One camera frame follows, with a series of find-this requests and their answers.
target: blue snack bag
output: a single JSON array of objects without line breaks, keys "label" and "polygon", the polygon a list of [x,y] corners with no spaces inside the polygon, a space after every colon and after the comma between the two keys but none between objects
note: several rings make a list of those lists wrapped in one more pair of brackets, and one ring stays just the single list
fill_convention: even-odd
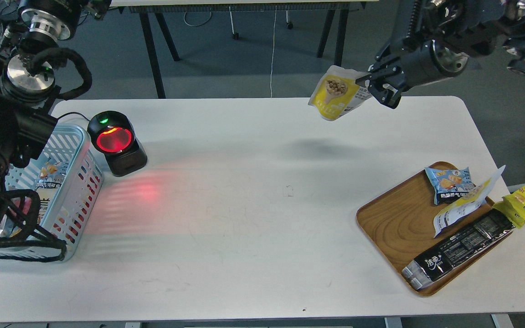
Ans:
[{"label": "blue snack bag", "polygon": [[437,170],[425,168],[429,181],[435,188],[435,205],[452,203],[475,188],[469,168],[463,170]]}]

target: plastic basket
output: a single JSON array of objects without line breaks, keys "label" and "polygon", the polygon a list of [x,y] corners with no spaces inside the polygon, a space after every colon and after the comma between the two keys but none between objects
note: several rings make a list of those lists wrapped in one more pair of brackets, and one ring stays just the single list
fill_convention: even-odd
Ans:
[{"label": "plastic basket", "polygon": [[[34,189],[42,163],[48,160],[69,162],[64,182],[40,222],[42,228],[66,241],[64,261],[74,255],[104,181],[89,148],[90,137],[84,129],[73,124],[58,124],[38,160],[32,160],[23,169],[10,169],[5,179],[7,190]],[[39,259],[56,256],[58,250],[46,247],[0,249],[0,256],[5,255]]]}]

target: black cable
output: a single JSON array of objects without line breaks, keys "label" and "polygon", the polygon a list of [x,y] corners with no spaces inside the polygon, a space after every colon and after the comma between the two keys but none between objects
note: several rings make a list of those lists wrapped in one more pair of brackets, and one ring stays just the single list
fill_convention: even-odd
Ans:
[{"label": "black cable", "polygon": [[81,113],[79,113],[79,112],[67,112],[67,113],[65,113],[65,114],[62,114],[62,115],[58,116],[58,120],[60,120],[61,118],[64,118],[65,116],[68,116],[68,115],[70,115],[70,114],[80,115],[80,116],[82,116],[82,118],[84,118],[85,120],[87,120],[87,121],[90,122],[90,120],[89,120],[86,116],[84,116],[83,114],[81,114]]},{"label": "black cable", "polygon": [[57,99],[74,99],[80,95],[83,95],[85,92],[89,91],[90,87],[92,87],[92,73],[90,73],[84,58],[82,58],[78,52],[68,48],[48,48],[39,52],[34,56],[34,58],[32,58],[27,70],[32,73],[38,73],[40,67],[46,61],[50,62],[50,64],[55,64],[62,61],[66,63],[66,60],[70,60],[74,63],[74,67],[77,69],[82,78],[82,84],[75,89],[61,93],[57,96]]},{"label": "black cable", "polygon": [[80,26],[80,25],[84,24],[84,22],[85,22],[86,19],[88,18],[88,15],[89,15],[89,14],[90,14],[90,12],[87,12],[86,15],[84,16],[84,19],[83,19],[80,23],[78,23],[77,26]]}]

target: red scanner light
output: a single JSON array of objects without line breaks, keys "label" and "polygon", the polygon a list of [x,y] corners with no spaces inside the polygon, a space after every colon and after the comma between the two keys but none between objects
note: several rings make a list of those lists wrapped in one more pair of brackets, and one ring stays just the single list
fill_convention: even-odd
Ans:
[{"label": "red scanner light", "polygon": [[114,127],[104,131],[96,138],[96,145],[103,151],[110,153],[118,153],[127,149],[133,140],[131,131]]}]

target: white cable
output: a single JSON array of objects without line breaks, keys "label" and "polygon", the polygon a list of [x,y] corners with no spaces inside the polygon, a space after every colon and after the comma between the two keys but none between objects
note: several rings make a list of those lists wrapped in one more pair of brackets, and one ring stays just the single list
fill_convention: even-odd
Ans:
[{"label": "white cable", "polygon": [[273,23],[273,56],[271,57],[271,98],[273,97],[273,63],[275,62],[275,27],[277,26],[277,6],[275,6],[275,22]]}]

